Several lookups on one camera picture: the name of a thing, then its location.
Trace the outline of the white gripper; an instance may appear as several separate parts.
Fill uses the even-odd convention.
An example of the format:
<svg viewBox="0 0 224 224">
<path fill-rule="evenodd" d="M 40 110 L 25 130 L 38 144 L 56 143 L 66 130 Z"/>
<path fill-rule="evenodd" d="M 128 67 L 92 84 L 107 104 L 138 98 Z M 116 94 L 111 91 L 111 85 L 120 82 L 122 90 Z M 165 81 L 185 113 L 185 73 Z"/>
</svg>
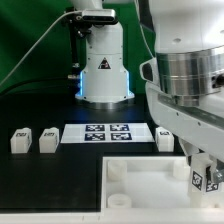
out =
<svg viewBox="0 0 224 224">
<path fill-rule="evenodd" d="M 215 157 L 210 164 L 212 183 L 224 182 L 224 87 L 199 98 L 198 107 L 182 107 L 160 90 L 155 59 L 140 65 L 153 121 L 179 138 Z"/>
</svg>

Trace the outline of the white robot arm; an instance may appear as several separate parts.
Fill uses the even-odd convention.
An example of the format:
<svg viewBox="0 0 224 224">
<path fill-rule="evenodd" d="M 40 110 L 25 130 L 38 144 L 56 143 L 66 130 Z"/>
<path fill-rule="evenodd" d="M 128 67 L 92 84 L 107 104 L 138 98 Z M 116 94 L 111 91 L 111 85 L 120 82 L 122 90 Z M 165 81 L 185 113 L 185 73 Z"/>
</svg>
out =
<svg viewBox="0 0 224 224">
<path fill-rule="evenodd" d="M 146 95 L 154 122 L 179 137 L 191 165 L 224 181 L 224 0 L 137 0 L 156 34 Z"/>
</svg>

